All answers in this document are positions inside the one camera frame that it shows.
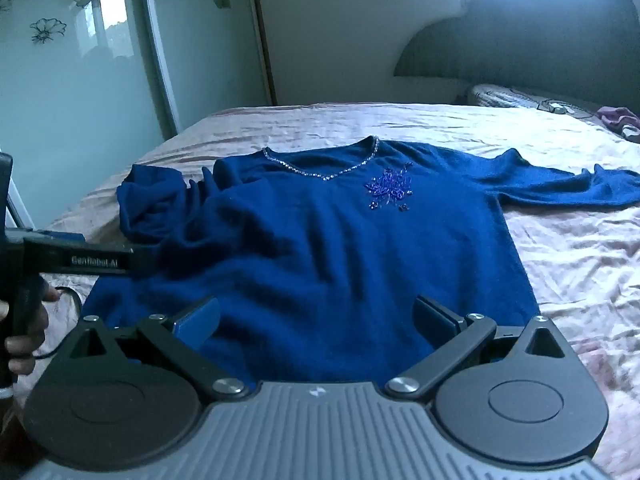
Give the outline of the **person's left hand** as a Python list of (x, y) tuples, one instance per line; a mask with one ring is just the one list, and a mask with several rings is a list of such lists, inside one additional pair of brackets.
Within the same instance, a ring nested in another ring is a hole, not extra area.
[(34, 371), (34, 352), (46, 340), (46, 329), (49, 326), (49, 315), (44, 304), (60, 300), (58, 291), (43, 278), (38, 278), (36, 283), (37, 309), (32, 312), (28, 326), (24, 330), (11, 330), (1, 341), (3, 349), (11, 356), (8, 369), (17, 376), (28, 376)]

